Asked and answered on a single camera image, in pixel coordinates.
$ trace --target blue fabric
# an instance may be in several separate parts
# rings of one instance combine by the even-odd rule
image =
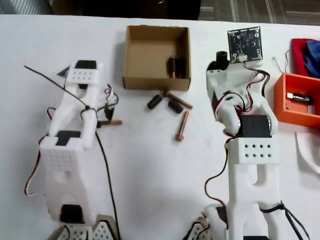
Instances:
[[[303,57],[310,76],[320,79],[320,41],[307,41]]]

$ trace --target copper bolt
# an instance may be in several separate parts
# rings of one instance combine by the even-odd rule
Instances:
[[[180,125],[179,132],[178,132],[178,134],[175,135],[175,140],[178,141],[178,142],[181,142],[184,139],[183,133],[184,133],[184,130],[185,130],[185,126],[186,126],[186,122],[187,122],[188,116],[189,116],[189,112],[185,111],[183,119],[182,119],[182,122],[181,122],[181,125]]]
[[[181,98],[171,94],[170,92],[168,91],[164,91],[163,92],[163,96],[167,97],[167,98],[171,98],[171,99],[174,99],[176,100],[178,103],[182,104],[183,106],[187,107],[188,109],[192,109],[193,106],[185,101],[183,101]]]
[[[99,121],[98,122],[98,128],[100,128],[102,125],[121,125],[121,120],[113,120],[113,121]]]

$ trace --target circuit board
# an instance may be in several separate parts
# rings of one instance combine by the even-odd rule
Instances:
[[[260,27],[249,27],[227,32],[232,64],[262,60]]]

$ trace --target cardboard box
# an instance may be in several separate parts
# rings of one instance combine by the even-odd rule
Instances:
[[[185,78],[170,78],[167,61],[185,58]],[[123,69],[125,89],[187,91],[191,82],[187,27],[128,26]]]
[[[286,93],[302,93],[313,98],[314,114],[308,105],[286,97]],[[283,73],[274,85],[274,114],[280,122],[320,128],[320,79]]]

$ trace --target red fabric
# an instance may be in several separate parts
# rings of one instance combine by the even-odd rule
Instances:
[[[304,60],[304,48],[307,46],[307,41],[314,40],[308,38],[293,38],[291,40],[291,50],[295,74],[310,77]]]

